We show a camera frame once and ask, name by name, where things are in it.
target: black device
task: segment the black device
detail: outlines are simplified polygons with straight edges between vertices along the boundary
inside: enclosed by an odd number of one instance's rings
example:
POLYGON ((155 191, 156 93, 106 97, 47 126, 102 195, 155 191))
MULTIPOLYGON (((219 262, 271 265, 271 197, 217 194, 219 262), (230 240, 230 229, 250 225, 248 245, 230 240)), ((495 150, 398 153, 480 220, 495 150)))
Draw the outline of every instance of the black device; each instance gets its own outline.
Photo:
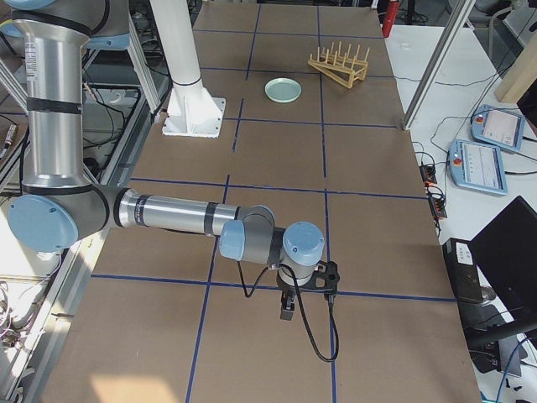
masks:
POLYGON ((537 337, 536 240, 537 212, 517 196, 469 243, 475 262, 514 318, 467 335, 470 348, 522 332, 537 337))
POLYGON ((442 252, 455 298, 462 302, 480 304, 483 301, 481 286, 468 241, 450 238, 442 246, 442 252))

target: black band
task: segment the black band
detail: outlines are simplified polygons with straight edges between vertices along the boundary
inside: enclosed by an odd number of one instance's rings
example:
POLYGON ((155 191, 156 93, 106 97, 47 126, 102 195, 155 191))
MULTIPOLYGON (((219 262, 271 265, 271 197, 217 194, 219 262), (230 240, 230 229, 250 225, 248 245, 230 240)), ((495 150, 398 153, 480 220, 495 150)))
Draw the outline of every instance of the black band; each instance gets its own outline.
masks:
POLYGON ((31 98, 26 99, 26 107, 35 112, 58 112, 82 115, 82 104, 74 102, 52 101, 51 99, 31 98))
POLYGON ((125 196, 125 193, 127 193, 129 190, 130 189, 128 187, 121 189, 116 196, 116 201, 114 202, 114 222, 118 227, 122 227, 121 220, 119 219, 119 207, 121 206, 121 200, 123 200, 123 196, 125 196))
POLYGON ((272 233, 270 241, 270 251, 268 252, 267 264, 279 264, 282 246, 284 245, 284 228, 276 227, 272 233))
POLYGON ((23 193, 38 196, 67 196, 79 195, 93 190, 93 185, 78 187, 37 187, 22 185, 23 193))
POLYGON ((207 204, 207 209, 205 210, 205 217, 203 219, 203 232, 206 235, 214 235, 212 232, 212 222, 215 219, 215 211, 218 203, 210 202, 207 204))
POLYGON ((104 193, 102 193, 101 189, 93 186, 92 190, 101 198, 102 204, 104 204, 105 218, 102 227, 99 229, 99 231, 101 231, 108 224, 108 219, 110 218, 110 206, 108 206, 108 199, 106 196, 104 196, 104 193))
POLYGON ((194 84, 197 84, 201 81, 201 76, 196 81, 191 82, 190 84, 181 84, 180 82, 174 81, 174 84, 177 84, 178 86, 193 86, 194 84))
POLYGON ((84 24, 71 21, 70 19, 56 17, 55 15, 39 13, 37 11, 15 10, 12 12, 12 19, 13 21, 16 19, 29 19, 30 21, 38 21, 40 23, 59 25, 60 27, 72 29, 86 36, 91 36, 90 27, 84 24))
POLYGON ((145 208, 145 203, 148 202, 150 197, 151 195, 141 195, 136 201, 136 206, 134 206, 134 221, 137 225, 147 227, 147 225, 145 225, 145 221, 143 220, 143 210, 145 208))

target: cardboard table surface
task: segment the cardboard table surface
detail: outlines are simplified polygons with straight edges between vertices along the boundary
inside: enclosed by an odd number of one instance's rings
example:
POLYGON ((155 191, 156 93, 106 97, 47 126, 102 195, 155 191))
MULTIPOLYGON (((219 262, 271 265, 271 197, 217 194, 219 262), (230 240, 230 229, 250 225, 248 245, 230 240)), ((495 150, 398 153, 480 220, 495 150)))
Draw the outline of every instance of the cardboard table surface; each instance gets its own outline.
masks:
MULTIPOLYGON (((194 31, 204 85, 227 99, 220 137, 155 124, 130 186, 315 223, 341 273, 339 359, 314 355, 298 312, 279 320, 274 273, 246 300, 215 239, 117 229, 42 401, 480 401, 376 12, 204 3, 194 31), (351 90, 307 65, 340 40, 371 48, 351 90), (266 98, 279 76, 298 100, 266 98)), ((251 285, 262 267, 244 269, 251 285)), ((305 309, 330 355, 324 299, 305 294, 305 309)))

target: computer monitor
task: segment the computer monitor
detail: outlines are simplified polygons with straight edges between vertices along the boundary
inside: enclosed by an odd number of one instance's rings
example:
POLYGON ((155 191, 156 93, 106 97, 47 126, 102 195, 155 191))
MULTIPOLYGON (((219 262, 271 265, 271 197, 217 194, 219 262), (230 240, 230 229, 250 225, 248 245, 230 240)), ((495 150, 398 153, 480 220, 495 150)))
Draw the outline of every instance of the computer monitor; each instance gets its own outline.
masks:
POLYGON ((468 246, 503 304, 514 310, 515 321, 537 314, 537 212, 523 197, 511 201, 468 246))

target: white pillar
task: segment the white pillar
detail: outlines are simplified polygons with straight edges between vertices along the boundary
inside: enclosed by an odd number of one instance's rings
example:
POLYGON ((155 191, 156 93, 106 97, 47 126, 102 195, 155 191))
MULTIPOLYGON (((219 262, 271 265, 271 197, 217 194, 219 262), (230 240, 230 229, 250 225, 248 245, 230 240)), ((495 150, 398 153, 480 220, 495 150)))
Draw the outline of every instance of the white pillar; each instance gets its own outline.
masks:
POLYGON ((186 0, 151 0, 174 81, 163 134, 218 137, 226 101, 203 87, 186 0))

